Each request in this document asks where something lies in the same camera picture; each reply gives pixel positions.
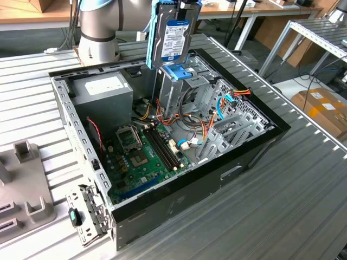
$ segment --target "slotted metal surface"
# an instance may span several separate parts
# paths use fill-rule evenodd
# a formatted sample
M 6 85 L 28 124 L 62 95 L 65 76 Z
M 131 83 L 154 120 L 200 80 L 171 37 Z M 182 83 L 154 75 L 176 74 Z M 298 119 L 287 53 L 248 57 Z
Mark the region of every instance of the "slotted metal surface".
M 306 19 L 292 21 L 291 28 L 339 58 L 347 55 L 347 47 L 341 44 L 347 38 L 345 25 L 339 27 L 326 19 Z
M 212 38 L 195 35 L 191 47 L 219 60 L 292 128 L 256 168 L 119 252 L 108 237 L 83 248 L 68 218 L 65 193 L 82 172 L 47 70 L 79 66 L 76 55 L 0 60 L 0 151 L 26 138 L 38 144 L 57 211 L 52 223 L 0 245 L 1 259 L 334 259 L 347 243 L 345 148 Z M 146 48 L 120 45 L 127 60 Z

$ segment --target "latch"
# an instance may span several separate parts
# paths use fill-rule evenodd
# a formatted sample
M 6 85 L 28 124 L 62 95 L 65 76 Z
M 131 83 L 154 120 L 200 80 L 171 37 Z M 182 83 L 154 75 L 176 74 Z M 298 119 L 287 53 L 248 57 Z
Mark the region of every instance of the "latch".
M 88 246 L 107 233 L 110 217 L 95 186 L 81 185 L 66 195 L 69 217 L 83 246 Z

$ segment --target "white label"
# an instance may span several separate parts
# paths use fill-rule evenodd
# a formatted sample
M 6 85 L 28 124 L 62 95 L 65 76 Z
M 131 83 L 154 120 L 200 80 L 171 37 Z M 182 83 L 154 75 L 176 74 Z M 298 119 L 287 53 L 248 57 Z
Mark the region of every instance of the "white label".
M 330 103 L 322 104 L 327 110 L 335 110 L 334 106 Z
M 94 80 L 85 84 L 89 95 L 97 95 L 107 91 L 124 88 L 124 85 L 117 77 L 108 77 L 102 80 Z
M 318 93 L 318 92 L 313 92 L 311 93 L 311 95 L 315 98 L 315 99 L 323 99 L 324 97 Z
M 189 21 L 169 21 L 166 26 L 162 58 L 164 61 L 172 61 L 180 56 L 184 47 L 184 32 L 189 28 Z

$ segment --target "red cable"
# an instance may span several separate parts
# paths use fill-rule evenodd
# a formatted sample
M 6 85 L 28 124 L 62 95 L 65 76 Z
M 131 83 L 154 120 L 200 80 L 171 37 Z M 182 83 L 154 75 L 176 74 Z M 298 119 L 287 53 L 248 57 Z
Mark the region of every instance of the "red cable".
M 93 122 L 93 120 L 87 118 L 87 120 L 92 123 L 92 125 L 95 127 L 95 130 L 97 130 L 97 134 L 98 134 L 98 137 L 99 137 L 99 145 L 100 145 L 100 154 L 101 154 L 101 159 L 102 159 L 102 142 L 101 142 L 101 135 L 100 135 L 100 132 L 99 132 L 99 129 L 96 125 L 96 123 Z

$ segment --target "motherboard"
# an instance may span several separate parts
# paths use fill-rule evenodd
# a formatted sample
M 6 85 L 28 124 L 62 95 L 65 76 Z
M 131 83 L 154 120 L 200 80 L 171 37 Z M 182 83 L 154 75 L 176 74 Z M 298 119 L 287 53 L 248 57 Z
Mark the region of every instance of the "motherboard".
M 174 147 L 170 134 L 161 124 L 138 129 L 120 128 L 114 138 L 104 140 L 103 166 L 112 183 L 108 195 L 119 203 L 151 186 L 176 176 L 191 163 Z

